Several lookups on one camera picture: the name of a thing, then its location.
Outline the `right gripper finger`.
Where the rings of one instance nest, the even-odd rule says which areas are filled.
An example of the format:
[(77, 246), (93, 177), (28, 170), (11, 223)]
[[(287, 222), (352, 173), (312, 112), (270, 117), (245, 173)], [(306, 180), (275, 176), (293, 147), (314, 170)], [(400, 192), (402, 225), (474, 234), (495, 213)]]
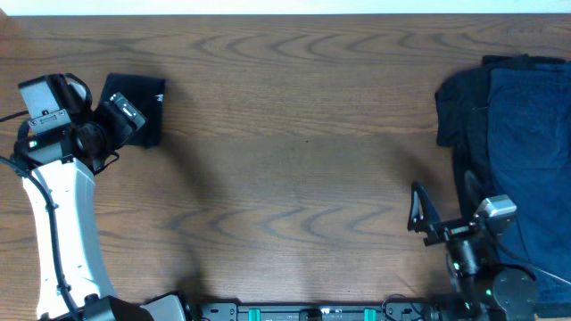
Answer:
[(483, 187), (478, 177), (471, 170), (467, 170), (464, 174), (464, 187), (468, 205), (472, 210), (476, 210), (483, 199)]
[(426, 189), (419, 182), (411, 185), (410, 214), (407, 229), (416, 233), (428, 233), (434, 225), (441, 222), (441, 217), (430, 200)]

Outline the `dark teal t-shirt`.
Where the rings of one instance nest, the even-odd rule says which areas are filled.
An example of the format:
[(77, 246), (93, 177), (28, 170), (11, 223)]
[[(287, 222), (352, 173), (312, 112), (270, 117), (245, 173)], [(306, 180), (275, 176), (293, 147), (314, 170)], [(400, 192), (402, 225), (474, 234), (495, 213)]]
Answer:
[(100, 101), (117, 92), (124, 95), (146, 117), (146, 123), (127, 142), (144, 148), (159, 145), (166, 80), (139, 75), (110, 73), (104, 83)]

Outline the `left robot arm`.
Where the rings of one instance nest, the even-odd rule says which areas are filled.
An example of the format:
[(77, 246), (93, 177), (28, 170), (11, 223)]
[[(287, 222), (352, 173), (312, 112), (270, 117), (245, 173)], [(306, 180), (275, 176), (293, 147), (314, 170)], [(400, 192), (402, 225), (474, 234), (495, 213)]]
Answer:
[(33, 209), (40, 260), (41, 320), (185, 320), (177, 293), (144, 304), (118, 298), (95, 222), (95, 175), (147, 122), (123, 94), (96, 109), (89, 94), (24, 89), (30, 135), (10, 164)]

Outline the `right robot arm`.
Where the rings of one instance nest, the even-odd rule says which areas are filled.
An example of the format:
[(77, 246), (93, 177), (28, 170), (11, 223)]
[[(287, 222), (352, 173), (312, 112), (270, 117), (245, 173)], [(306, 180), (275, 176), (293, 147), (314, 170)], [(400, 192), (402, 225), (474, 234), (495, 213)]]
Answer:
[(424, 245), (442, 244), (453, 292), (422, 304), (422, 320), (533, 320), (538, 290), (529, 268), (501, 261), (498, 237), (515, 221), (505, 194), (485, 198), (467, 218), (443, 221), (424, 186), (411, 184), (407, 229)]

